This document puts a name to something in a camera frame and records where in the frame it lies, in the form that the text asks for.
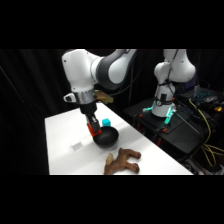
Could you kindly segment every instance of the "stuffed animal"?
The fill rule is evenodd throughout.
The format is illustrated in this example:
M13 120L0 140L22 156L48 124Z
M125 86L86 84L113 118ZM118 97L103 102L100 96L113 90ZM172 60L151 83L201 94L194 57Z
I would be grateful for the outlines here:
M119 154L116 160L113 158L113 154L109 154L106 160L106 166L104 168L104 175L113 175L116 171L121 171L129 169L135 173L139 173L140 168L138 164L128 163L127 160L129 157L134 157L136 159L141 158L141 153L135 152L131 149L122 149L120 148Z

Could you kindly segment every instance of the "green light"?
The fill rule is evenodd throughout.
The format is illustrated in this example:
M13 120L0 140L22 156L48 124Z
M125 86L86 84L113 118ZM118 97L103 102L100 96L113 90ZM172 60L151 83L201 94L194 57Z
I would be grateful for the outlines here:
M167 116L167 118L165 120L165 124L169 124L170 120L171 120L171 117L173 116L173 111L171 110L171 107L169 108L166 116Z
M152 107L143 109L143 112L152 110Z
M165 120L165 124L169 124L169 123L170 123L170 119L171 119L171 117L168 117L168 118Z

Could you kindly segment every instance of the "small white object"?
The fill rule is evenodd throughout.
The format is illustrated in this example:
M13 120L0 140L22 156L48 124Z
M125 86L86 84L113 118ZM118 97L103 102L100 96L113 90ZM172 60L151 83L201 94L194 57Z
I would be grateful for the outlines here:
M75 143L75 144L71 143L71 146L74 149L74 151L77 151L77 150L79 150L79 149L81 149L83 147L81 142L78 142L78 143Z
M171 110L173 111L173 113L176 113L177 112L177 108L174 106L172 106Z

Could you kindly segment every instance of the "table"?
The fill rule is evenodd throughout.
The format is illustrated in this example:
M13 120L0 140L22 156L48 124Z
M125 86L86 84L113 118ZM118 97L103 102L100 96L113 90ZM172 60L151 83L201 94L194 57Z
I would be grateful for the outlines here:
M97 103L99 121L109 118L119 131L118 144L101 149L94 142L86 126L86 118L79 109L45 119L50 175L102 175L109 153L116 158L119 148L133 149L142 154L138 163L140 175L192 175L123 119L102 103ZM133 175L125 170L116 175Z
M130 108L125 109L124 113L126 113L129 117L134 118L134 115L142 114L143 108L151 107L151 105L153 104L153 101L154 101L154 98L145 100L139 104L136 104ZM185 114L183 113L179 113L179 114L182 117L186 118ZM144 127L148 128L149 130L155 131L155 127L153 127L151 124L149 124L145 120L137 117L136 121L139 122ZM189 121L189 123L199 133L203 135L203 129L200 124L195 124L192 121ZM204 135L206 135L208 133L207 129L205 129L204 132L205 132ZM202 138L184 122L169 134L159 133L159 137L161 137L163 140L173 145L177 150L179 150L184 155L191 154L202 143Z

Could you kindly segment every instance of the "red object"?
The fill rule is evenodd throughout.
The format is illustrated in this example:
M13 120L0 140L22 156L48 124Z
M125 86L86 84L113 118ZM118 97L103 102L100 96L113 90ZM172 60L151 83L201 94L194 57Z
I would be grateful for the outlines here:
M94 131L93 131L93 129L92 129L92 127L90 126L90 124L87 124L87 127L89 128L89 132L90 132L90 134L94 137L94 136L96 136L96 135L98 135L98 134L100 134L100 133L102 133L102 130L100 129L97 133L95 133Z
M157 145L158 147L160 147L160 146L161 146L161 144L162 144L162 139L161 139L161 138L159 138L159 139L157 140L157 142L156 142L156 145Z

